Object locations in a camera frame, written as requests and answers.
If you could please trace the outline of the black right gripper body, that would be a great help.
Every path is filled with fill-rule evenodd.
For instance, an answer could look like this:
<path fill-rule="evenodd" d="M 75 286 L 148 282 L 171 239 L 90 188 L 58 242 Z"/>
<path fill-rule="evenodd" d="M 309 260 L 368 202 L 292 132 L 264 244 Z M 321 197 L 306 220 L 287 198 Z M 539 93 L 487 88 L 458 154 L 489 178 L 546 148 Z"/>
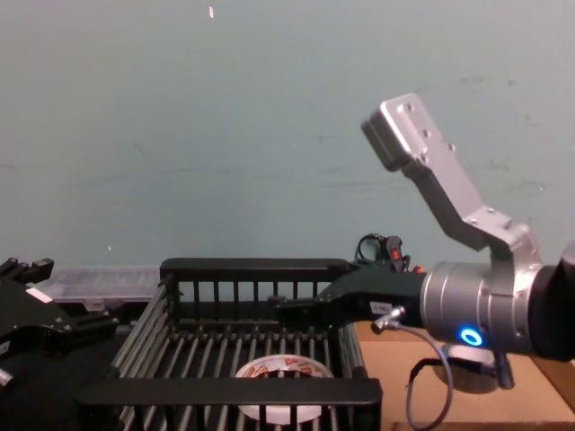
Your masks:
<path fill-rule="evenodd" d="M 405 310 L 402 322 L 421 324 L 420 296 L 426 274 L 393 272 L 368 266 L 342 276 L 318 296 L 320 324 L 373 321 L 394 307 Z"/>

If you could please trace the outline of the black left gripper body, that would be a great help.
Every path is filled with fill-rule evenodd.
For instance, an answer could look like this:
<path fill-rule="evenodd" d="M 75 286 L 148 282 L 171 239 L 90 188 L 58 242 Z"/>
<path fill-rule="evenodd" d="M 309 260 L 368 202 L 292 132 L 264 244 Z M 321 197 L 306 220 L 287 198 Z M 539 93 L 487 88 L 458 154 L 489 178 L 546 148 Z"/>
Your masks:
<path fill-rule="evenodd" d="M 1 279 L 1 357 L 26 351 L 68 352 L 68 316 L 35 287 Z"/>

